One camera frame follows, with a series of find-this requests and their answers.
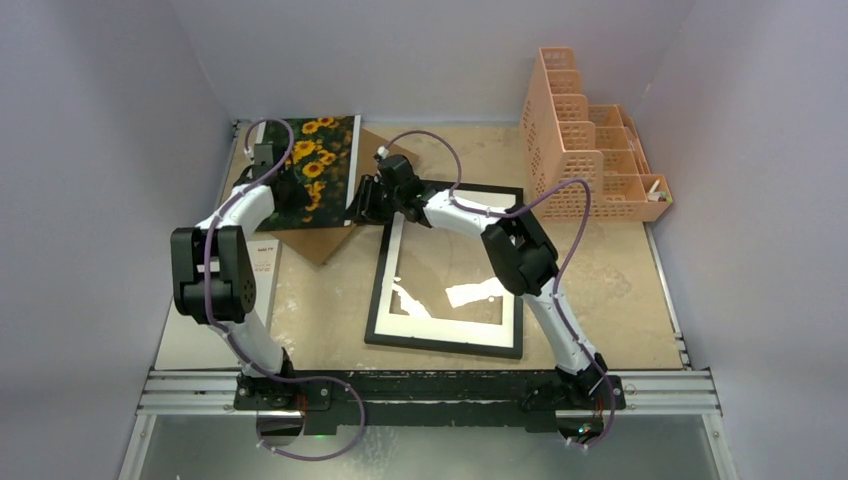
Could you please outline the brown frame backing board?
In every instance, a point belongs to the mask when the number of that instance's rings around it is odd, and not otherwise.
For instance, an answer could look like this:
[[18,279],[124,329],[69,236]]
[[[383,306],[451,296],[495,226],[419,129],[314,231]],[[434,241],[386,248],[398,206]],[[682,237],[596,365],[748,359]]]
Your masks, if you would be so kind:
[[356,228],[353,222],[345,220],[344,212],[352,203],[361,176],[376,172],[372,155],[386,142],[386,138],[360,127],[353,138],[356,153],[351,155],[349,185],[346,194],[342,196],[346,201],[345,206],[340,207],[338,201],[330,202],[330,188],[327,187],[322,191],[324,207],[307,211],[307,215],[313,215],[310,222],[303,222],[297,229],[270,230],[268,234],[310,263],[316,266],[325,264]]

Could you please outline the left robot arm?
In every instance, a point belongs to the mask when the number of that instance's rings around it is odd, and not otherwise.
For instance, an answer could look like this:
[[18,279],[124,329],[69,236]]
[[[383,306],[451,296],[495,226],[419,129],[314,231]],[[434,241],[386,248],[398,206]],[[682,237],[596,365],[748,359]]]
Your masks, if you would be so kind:
[[178,312],[215,332],[237,358],[245,380],[262,379],[259,395],[272,408],[297,399],[298,382],[285,349],[255,310],[257,283],[248,238],[273,213],[298,212],[310,196],[288,165],[290,147],[254,147],[254,161],[229,197],[193,227],[170,236],[173,301]]

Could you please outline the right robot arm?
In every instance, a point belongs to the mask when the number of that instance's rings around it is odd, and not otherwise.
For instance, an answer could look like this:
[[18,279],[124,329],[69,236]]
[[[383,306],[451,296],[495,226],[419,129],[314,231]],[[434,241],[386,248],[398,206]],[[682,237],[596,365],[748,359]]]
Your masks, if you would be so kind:
[[529,206],[509,209],[459,203],[454,187],[438,188],[415,174],[406,156],[380,148],[377,172],[362,176],[349,220],[385,225],[398,214],[427,228],[482,241],[492,270],[509,293],[522,298],[554,355],[564,399],[584,407],[615,385],[602,356],[582,333],[561,290],[564,268],[558,251]]

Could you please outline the sunflower photo print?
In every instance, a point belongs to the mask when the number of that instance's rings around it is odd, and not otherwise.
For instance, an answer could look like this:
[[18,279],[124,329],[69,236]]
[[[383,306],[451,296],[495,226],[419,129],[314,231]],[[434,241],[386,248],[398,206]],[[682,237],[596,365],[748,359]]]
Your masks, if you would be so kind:
[[288,118],[286,122],[294,132],[294,144],[286,159],[286,167],[293,169],[308,189],[312,204],[300,217],[284,218],[272,214],[258,228],[260,231],[300,228],[310,222],[313,215],[307,211],[322,209],[322,191],[329,187],[330,202],[344,207],[349,185],[350,160],[353,138],[359,132],[360,118],[356,115],[335,117]]

